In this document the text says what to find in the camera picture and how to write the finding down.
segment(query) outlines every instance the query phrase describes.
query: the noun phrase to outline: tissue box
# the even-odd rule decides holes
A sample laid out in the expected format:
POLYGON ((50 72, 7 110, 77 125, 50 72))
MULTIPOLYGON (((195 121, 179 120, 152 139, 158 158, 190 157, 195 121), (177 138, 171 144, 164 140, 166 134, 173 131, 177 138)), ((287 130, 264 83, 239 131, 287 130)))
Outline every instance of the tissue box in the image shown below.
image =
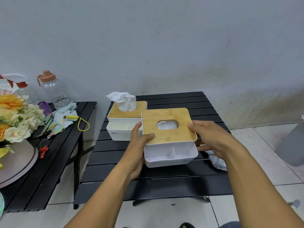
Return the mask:
POLYGON ((187 164, 198 155, 197 135, 188 128, 192 123, 186 108, 153 109, 142 112, 143 133, 155 133, 144 146, 146 166, 161 167, 187 164), (159 121, 175 120, 177 129, 160 130, 159 121))
MULTIPOLYGON (((137 101, 134 111, 121 111, 115 102, 108 114, 108 133, 113 141, 130 141, 132 129, 141 121, 141 113, 147 109, 146 101, 137 101)), ((138 137, 142 136, 142 126, 138 130, 138 137)))

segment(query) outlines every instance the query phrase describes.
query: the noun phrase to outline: white tissue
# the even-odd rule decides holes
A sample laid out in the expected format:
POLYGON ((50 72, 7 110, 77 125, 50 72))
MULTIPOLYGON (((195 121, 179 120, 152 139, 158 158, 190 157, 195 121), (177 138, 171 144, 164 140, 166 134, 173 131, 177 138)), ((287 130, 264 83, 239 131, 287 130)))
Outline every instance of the white tissue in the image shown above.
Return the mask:
POLYGON ((178 128, 178 124, 175 120, 159 121, 156 125, 157 128, 160 130, 170 130, 178 128))
POLYGON ((106 95, 111 101, 118 103, 118 108, 121 111, 133 111, 136 109, 136 97, 127 92, 112 92, 106 95))

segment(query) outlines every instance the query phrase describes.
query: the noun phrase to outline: blue towel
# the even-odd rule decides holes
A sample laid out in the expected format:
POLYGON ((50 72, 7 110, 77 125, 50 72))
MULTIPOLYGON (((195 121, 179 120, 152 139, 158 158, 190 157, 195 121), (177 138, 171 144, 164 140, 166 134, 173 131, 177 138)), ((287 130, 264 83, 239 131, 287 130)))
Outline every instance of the blue towel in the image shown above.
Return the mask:
POLYGON ((220 170, 227 171, 226 163, 221 158, 214 155, 213 150, 205 151, 208 154, 208 158, 210 159, 212 165, 215 168, 218 168, 220 170))

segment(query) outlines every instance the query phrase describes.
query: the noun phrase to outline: black slatted table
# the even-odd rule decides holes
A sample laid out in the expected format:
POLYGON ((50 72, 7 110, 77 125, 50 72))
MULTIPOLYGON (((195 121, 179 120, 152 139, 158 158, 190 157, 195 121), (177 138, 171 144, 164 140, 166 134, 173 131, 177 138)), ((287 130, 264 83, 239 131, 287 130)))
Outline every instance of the black slatted table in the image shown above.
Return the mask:
MULTIPOLYGON (((96 102, 78 102, 77 114, 88 121, 96 102)), ((86 126, 84 121, 80 122, 79 128, 83 130, 86 126)), ((4 212, 38 211, 45 209, 47 203, 57 185, 66 165, 74 162, 74 191, 79 185, 79 164, 81 157, 92 149, 83 150, 83 136, 78 130, 78 122, 73 123, 59 134, 50 139, 29 138, 28 141, 40 149, 48 146, 49 150, 43 159, 38 159, 34 166, 20 179, 0 189, 4 196, 4 212), (78 152, 70 157, 76 144, 78 152)))
MULTIPOLYGON (((203 92, 142 95, 148 109, 188 108, 192 120, 214 121, 229 131, 203 92)), ((124 154, 129 142, 111 140, 105 117, 98 141, 80 180, 74 203, 86 203, 124 154)), ((142 202, 149 199, 202 197, 232 194, 228 174, 212 166, 204 152, 187 165, 147 168, 131 181, 124 200, 142 202)))

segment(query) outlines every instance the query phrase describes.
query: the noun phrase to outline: yellow flower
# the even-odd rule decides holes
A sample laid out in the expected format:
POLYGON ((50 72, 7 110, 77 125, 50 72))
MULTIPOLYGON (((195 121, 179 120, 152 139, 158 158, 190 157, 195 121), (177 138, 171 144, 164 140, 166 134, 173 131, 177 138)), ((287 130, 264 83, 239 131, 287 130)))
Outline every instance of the yellow flower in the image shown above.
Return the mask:
POLYGON ((22 99, 13 94, 0 95, 0 108, 18 111, 23 108, 22 99))
POLYGON ((0 123, 0 142, 4 140, 4 132, 10 128, 8 124, 0 123))
POLYGON ((9 151, 9 148, 0 148, 0 158, 2 158, 4 155, 7 154, 9 151))

